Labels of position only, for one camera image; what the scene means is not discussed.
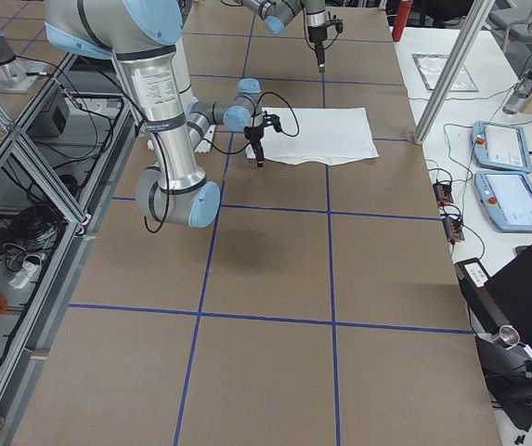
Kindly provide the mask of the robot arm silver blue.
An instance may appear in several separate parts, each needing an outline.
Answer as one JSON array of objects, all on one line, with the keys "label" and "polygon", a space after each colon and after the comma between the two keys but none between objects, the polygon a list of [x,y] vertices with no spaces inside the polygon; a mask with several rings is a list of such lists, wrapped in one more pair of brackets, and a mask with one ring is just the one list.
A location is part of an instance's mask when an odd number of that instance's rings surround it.
[{"label": "robot arm silver blue", "polygon": [[344,32],[344,21],[332,15],[323,0],[240,0],[236,5],[246,7],[259,17],[274,35],[281,35],[300,14],[303,15],[305,40],[315,53],[320,73],[326,68],[326,49]]},{"label": "robot arm silver blue", "polygon": [[93,59],[109,59],[141,125],[149,133],[157,161],[136,185],[136,204],[159,223],[204,228],[215,219],[221,200],[195,150],[213,125],[242,132],[263,162],[261,139],[279,118],[262,109],[257,80],[238,83],[230,102],[181,98],[185,63],[175,63],[183,20],[176,1],[48,1],[45,31],[49,43]]}]

